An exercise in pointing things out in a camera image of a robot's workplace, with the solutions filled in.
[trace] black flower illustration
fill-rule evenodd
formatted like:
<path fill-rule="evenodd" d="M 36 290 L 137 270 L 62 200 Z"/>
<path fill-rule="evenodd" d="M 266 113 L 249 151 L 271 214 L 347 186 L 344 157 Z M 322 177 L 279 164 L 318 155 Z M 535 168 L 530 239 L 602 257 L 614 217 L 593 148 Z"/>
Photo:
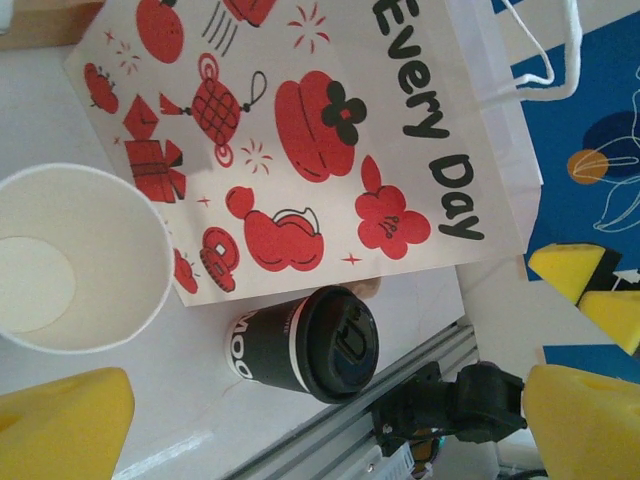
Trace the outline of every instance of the black flower illustration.
<path fill-rule="evenodd" d="M 329 105 L 322 109 L 322 123 L 335 127 L 338 138 L 345 145 L 358 143 L 356 124 L 367 118 L 367 106 L 359 98 L 346 99 L 344 87 L 335 80 L 327 86 Z"/>

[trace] yellow sponge block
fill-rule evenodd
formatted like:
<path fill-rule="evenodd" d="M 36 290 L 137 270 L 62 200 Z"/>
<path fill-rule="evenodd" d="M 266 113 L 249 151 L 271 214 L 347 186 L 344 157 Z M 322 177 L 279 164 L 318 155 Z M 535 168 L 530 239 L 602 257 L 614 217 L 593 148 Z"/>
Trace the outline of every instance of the yellow sponge block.
<path fill-rule="evenodd" d="M 629 355 L 637 352 L 640 346 L 640 292 L 587 292 L 578 307 L 625 352 Z"/>
<path fill-rule="evenodd" d="M 640 385 L 536 366 L 522 403 L 553 480 L 640 478 Z"/>
<path fill-rule="evenodd" d="M 133 409 L 118 368 L 0 396 L 0 478 L 110 479 Z"/>
<path fill-rule="evenodd" d="M 606 249 L 597 245 L 549 245 L 536 250 L 529 268 L 575 304 Z"/>

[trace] coffee cup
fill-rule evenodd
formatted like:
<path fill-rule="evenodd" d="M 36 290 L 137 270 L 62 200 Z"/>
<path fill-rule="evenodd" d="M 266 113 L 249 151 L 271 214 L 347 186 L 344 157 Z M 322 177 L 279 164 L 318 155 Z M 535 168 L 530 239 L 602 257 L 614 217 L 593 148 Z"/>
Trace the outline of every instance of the coffee cup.
<path fill-rule="evenodd" d="M 173 251 L 151 202 L 111 174 L 74 164 L 0 182 L 0 335 L 35 350 L 120 345 L 156 316 Z"/>
<path fill-rule="evenodd" d="M 237 318 L 229 327 L 225 354 L 242 378 L 344 403 L 373 377 L 378 332 L 358 297 L 328 286 Z"/>

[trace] orange circle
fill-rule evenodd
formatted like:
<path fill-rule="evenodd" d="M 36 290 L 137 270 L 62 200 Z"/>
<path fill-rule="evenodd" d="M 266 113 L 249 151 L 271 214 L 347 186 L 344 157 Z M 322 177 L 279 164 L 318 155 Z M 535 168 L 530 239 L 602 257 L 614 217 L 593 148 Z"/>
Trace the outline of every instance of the orange circle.
<path fill-rule="evenodd" d="M 574 182 L 581 185 L 596 183 L 609 169 L 609 160 L 597 150 L 580 150 L 569 158 L 567 171 Z"/>

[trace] black plastic lid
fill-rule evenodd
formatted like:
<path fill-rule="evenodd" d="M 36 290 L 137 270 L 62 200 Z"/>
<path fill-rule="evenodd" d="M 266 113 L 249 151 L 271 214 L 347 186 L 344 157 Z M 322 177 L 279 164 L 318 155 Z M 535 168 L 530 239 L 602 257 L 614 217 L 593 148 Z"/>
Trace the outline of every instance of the black plastic lid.
<path fill-rule="evenodd" d="M 314 380 L 331 397 L 357 394 L 378 364 L 371 311 L 348 289 L 334 287 L 307 314 L 307 358 Z"/>

